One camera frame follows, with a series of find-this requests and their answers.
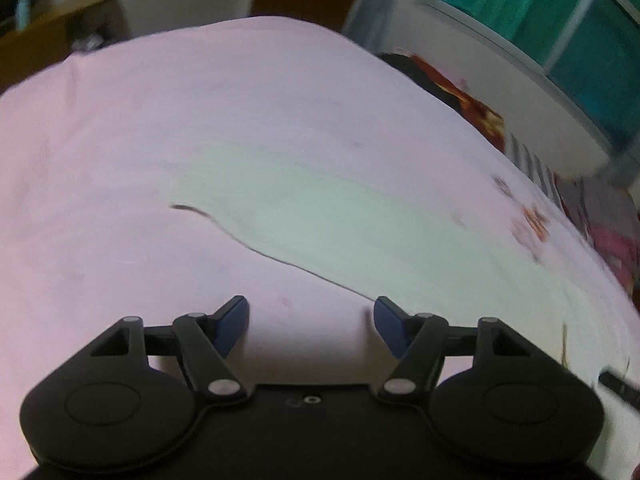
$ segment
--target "striped fabric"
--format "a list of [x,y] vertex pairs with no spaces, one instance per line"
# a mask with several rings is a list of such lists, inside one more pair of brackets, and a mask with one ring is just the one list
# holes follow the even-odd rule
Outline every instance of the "striped fabric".
[[529,148],[507,132],[504,134],[504,155],[516,168],[527,175],[529,180],[536,184],[551,202],[562,209],[554,172],[535,153],[532,153]]

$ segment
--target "pillow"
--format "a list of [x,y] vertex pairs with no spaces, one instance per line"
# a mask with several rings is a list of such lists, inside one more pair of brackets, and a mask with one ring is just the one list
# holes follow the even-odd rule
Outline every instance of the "pillow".
[[411,59],[436,85],[455,95],[460,101],[461,115],[496,149],[504,152],[504,119],[502,116],[483,102],[459,89],[421,57],[413,54]]
[[562,209],[560,195],[556,189],[556,175],[524,144],[505,132],[504,119],[500,114],[459,89],[433,66],[415,54],[410,56],[381,54],[380,59],[397,68],[427,92],[462,115],[494,148],[504,153],[516,168],[527,175],[551,202]]

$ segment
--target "window frame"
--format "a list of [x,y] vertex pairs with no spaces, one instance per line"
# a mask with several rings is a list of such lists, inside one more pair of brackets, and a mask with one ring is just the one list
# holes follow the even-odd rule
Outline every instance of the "window frame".
[[[449,23],[453,27],[462,30],[469,36],[485,44],[497,54],[500,54],[505,60],[510,62],[514,67],[524,72],[529,78],[533,79],[541,88],[543,88],[556,102],[561,104],[579,123],[587,130],[587,132],[596,140],[597,143],[611,155],[614,151],[613,145],[607,135],[600,127],[578,106],[562,89],[560,89],[549,78],[548,74],[553,66],[562,56],[562,53],[569,45],[575,31],[582,23],[591,4],[594,0],[578,0],[574,10],[564,24],[562,31],[558,35],[554,46],[551,48],[545,62],[537,63],[530,58],[511,41],[503,38],[497,32],[479,22],[475,18],[469,16],[462,10],[442,0],[414,0],[414,3],[423,7],[435,17]],[[617,3],[630,15],[630,17],[640,24],[640,10],[636,9],[629,0],[616,0]],[[640,139],[640,130],[636,133],[625,150],[635,146]]]

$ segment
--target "light green cloth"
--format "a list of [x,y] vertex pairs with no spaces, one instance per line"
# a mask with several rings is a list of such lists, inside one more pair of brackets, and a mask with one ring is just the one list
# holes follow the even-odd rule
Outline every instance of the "light green cloth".
[[465,228],[285,157],[213,146],[170,200],[210,215],[250,248],[409,313],[475,326],[499,317],[585,380],[602,366],[589,297],[561,276]]

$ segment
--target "pink bedsheet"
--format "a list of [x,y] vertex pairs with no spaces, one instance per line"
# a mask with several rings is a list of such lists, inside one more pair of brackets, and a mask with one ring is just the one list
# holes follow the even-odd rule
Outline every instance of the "pink bedsheet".
[[[24,395],[121,316],[166,324],[243,294],[252,317],[230,360],[246,380],[378,381],[393,367],[369,301],[168,207],[169,184],[214,140],[285,153],[535,252],[601,306],[615,365],[629,360],[640,379],[640,320],[614,276],[472,126],[337,34],[249,18],[74,55],[0,98],[0,478],[34,465]],[[544,243],[496,176],[549,219]],[[634,415],[598,392],[618,431]],[[640,462],[637,442],[604,446],[607,478]]]

